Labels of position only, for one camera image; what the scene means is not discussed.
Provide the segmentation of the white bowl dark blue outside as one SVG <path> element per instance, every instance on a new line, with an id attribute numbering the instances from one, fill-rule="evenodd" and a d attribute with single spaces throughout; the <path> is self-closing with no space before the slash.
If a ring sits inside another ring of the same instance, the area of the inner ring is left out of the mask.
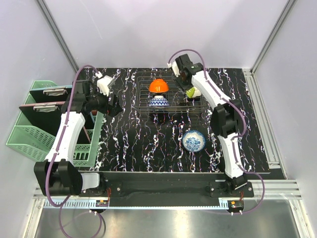
<path id="1" fill-rule="evenodd" d="M 195 94 L 195 87 L 192 87 L 191 89 L 186 91 L 186 95 L 188 98 L 193 98 Z"/>

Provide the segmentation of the yellow floral scalloped bowl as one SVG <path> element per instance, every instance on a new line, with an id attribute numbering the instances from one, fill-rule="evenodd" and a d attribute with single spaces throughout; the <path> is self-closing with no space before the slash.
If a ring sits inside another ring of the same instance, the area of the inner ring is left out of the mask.
<path id="1" fill-rule="evenodd" d="M 193 98 L 200 97 L 200 96 L 201 96 L 200 90 L 195 89 L 194 94 L 193 94 Z"/>

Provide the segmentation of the orange bowl white inside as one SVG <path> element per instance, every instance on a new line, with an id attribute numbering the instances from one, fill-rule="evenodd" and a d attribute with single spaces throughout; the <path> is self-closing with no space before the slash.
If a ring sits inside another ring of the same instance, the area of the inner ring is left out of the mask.
<path id="1" fill-rule="evenodd" d="M 169 91 L 169 86 L 163 79 L 155 79 L 150 83 L 149 91 L 152 93 L 165 93 Z"/>

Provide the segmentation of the blue white zigzag bowl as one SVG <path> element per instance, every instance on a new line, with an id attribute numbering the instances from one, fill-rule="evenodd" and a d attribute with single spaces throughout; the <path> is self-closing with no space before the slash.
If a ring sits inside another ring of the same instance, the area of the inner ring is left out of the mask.
<path id="1" fill-rule="evenodd" d="M 163 95 L 156 95 L 150 100 L 149 106 L 154 108 L 166 108 L 169 107 L 169 102 Z"/>

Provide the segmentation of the blue white floral bowl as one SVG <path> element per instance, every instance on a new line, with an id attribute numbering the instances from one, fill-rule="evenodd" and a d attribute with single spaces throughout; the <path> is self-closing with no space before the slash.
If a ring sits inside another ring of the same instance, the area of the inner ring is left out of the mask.
<path id="1" fill-rule="evenodd" d="M 182 137 L 183 147 L 189 152 L 200 152 L 206 145 L 204 135 L 197 130 L 189 130 Z"/>

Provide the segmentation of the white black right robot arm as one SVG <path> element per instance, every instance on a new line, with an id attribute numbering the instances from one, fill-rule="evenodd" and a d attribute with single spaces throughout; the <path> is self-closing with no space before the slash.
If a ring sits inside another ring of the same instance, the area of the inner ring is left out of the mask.
<path id="1" fill-rule="evenodd" d="M 227 96 L 211 79 L 204 64 L 192 63 L 187 54 L 180 55 L 175 61 L 169 60 L 167 65 L 183 92 L 195 87 L 210 104 L 210 126 L 220 141 L 225 162 L 225 191 L 229 196 L 237 196 L 247 184 L 238 146 L 238 139 L 246 130 L 240 101 Z"/>

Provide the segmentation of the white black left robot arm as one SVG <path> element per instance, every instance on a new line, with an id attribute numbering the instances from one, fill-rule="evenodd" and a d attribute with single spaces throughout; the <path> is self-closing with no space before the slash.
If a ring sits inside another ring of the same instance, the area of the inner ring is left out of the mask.
<path id="1" fill-rule="evenodd" d="M 43 195 L 79 195 L 90 189 L 95 196 L 106 193 L 107 184 L 97 173 L 80 173 L 73 164 L 75 147 L 86 118 L 91 111 L 111 117 L 122 112 L 117 96 L 109 97 L 114 79 L 104 76 L 97 80 L 94 91 L 89 80 L 74 83 L 70 95 L 61 107 L 60 126 L 53 146 L 44 161 L 36 162 L 34 173 Z"/>

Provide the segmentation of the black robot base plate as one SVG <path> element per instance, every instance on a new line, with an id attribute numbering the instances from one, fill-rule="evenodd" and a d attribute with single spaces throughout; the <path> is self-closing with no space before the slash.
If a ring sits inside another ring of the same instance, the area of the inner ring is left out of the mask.
<path id="1" fill-rule="evenodd" d="M 81 197 L 127 197 L 139 194 L 197 194 L 209 197 L 254 197 L 252 184 L 248 182 L 237 190 L 230 190 L 224 181 L 217 180 L 109 180 L 96 188 L 81 192 Z"/>

